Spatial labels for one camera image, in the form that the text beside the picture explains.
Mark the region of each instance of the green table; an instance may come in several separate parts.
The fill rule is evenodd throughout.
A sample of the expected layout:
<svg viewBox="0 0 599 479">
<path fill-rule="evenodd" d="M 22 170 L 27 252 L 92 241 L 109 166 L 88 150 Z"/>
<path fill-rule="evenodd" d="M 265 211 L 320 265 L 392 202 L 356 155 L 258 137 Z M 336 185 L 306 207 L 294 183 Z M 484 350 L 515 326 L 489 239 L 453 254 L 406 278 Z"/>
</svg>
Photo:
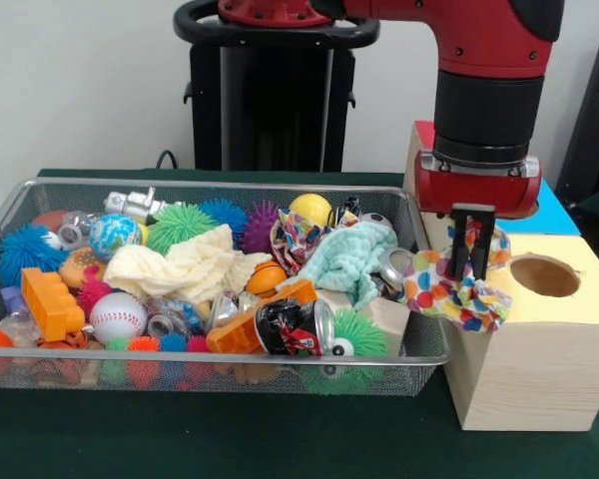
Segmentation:
<svg viewBox="0 0 599 479">
<path fill-rule="evenodd" d="M 401 185 L 369 174 L 41 175 Z M 593 479 L 599 416 L 590 433 L 463 432 L 441 368 L 415 398 L 0 390 L 0 478 L 11 477 Z"/>
</svg>

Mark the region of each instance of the metal basket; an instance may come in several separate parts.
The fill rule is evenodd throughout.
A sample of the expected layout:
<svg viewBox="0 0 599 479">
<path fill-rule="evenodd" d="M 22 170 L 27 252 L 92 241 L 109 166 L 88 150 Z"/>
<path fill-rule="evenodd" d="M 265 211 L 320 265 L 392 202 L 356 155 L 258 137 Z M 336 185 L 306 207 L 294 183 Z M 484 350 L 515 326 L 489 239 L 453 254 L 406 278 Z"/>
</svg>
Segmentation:
<svg viewBox="0 0 599 479">
<path fill-rule="evenodd" d="M 149 186 L 157 188 L 156 198 L 168 202 L 226 198 L 245 209 L 261 199 L 288 205 L 302 192 L 320 193 L 332 205 L 355 195 L 365 211 L 391 220 L 400 246 L 427 247 L 416 207 L 397 188 L 87 179 L 35 179 L 17 187 L 0 209 L 0 239 L 42 213 L 100 212 L 110 191 Z M 4 315 L 0 297 L 0 319 Z M 444 325 L 412 313 L 397 357 L 0 348 L 0 387 L 414 396 L 449 358 Z"/>
</svg>

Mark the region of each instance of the blue block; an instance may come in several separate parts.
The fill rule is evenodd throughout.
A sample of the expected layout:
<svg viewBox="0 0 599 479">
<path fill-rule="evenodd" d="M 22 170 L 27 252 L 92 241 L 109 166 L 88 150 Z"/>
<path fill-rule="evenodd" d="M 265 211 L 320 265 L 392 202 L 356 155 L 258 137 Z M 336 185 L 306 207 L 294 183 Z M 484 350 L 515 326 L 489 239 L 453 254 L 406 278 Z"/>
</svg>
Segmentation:
<svg viewBox="0 0 599 479">
<path fill-rule="evenodd" d="M 545 180 L 541 180 L 537 201 L 539 210 L 532 217 L 523 220 L 497 220 L 497 225 L 509 234 L 581 236 Z"/>
</svg>

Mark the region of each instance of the black cable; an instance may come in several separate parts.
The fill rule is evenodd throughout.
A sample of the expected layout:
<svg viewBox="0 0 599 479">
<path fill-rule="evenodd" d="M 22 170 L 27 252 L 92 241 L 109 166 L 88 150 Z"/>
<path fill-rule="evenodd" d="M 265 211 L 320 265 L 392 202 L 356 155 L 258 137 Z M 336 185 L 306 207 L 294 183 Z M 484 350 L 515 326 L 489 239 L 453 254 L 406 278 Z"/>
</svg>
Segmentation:
<svg viewBox="0 0 599 479">
<path fill-rule="evenodd" d="M 178 168 L 178 161 L 176 160 L 176 156 L 173 154 L 171 150 L 164 150 L 160 153 L 160 157 L 158 158 L 158 162 L 156 163 L 156 168 L 162 167 L 162 162 L 165 157 L 169 157 L 171 159 L 171 165 L 173 165 L 173 169 L 176 170 Z"/>
</svg>

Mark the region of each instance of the white cloth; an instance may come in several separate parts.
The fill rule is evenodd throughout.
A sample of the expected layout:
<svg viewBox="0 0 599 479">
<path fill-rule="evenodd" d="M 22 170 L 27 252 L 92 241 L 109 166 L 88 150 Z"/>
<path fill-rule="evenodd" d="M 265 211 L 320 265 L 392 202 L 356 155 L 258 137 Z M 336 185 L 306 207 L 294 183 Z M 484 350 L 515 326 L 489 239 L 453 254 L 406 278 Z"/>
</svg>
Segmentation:
<svg viewBox="0 0 599 479">
<path fill-rule="evenodd" d="M 166 256 L 145 246 L 122 246 L 109 262 L 104 282 L 138 299 L 165 296 L 198 304 L 223 289 L 242 292 L 256 266 L 270 259 L 262 252 L 233 250 L 231 228 L 221 225 L 172 245 Z"/>
</svg>

